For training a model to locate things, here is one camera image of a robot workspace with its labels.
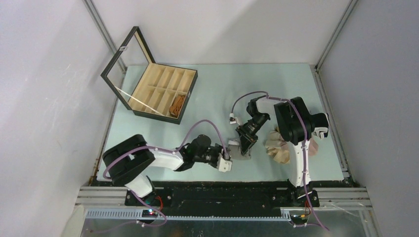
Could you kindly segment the orange-brown underwear with cream waistband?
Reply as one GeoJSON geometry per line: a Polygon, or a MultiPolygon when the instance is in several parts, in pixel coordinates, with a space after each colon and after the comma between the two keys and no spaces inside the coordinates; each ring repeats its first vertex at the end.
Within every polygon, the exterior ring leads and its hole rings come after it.
{"type": "Polygon", "coordinates": [[[179,93],[176,94],[169,107],[168,115],[174,118],[179,117],[185,100],[186,100],[186,94],[179,94],[179,93]]]}

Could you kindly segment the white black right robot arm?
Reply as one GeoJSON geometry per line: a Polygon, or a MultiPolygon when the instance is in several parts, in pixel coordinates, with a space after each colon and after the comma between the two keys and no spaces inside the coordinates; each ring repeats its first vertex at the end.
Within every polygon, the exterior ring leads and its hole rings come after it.
{"type": "Polygon", "coordinates": [[[301,97],[279,99],[261,96],[248,102],[246,111],[251,116],[236,131],[239,135],[240,153],[246,155],[257,142],[257,132],[266,121],[276,118],[279,133],[286,142],[293,145],[295,156],[290,159],[292,165],[290,183],[295,187],[287,193],[288,202],[301,206],[307,200],[307,193],[300,188],[311,181],[308,171],[310,139],[316,135],[324,139],[329,134],[329,115],[327,113],[310,114],[301,97]]]}

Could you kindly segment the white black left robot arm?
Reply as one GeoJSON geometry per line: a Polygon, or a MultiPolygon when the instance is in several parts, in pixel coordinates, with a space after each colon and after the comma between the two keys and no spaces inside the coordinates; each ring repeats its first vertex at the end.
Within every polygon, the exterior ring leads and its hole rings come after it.
{"type": "Polygon", "coordinates": [[[144,137],[136,134],[108,149],[102,156],[106,169],[103,177],[115,186],[125,186],[143,205],[152,205],[156,199],[155,187],[149,177],[142,175],[148,167],[165,168],[175,172],[186,171],[197,162],[209,164],[220,172],[231,170],[228,150],[212,144],[206,135],[175,150],[149,146],[144,137]]]}

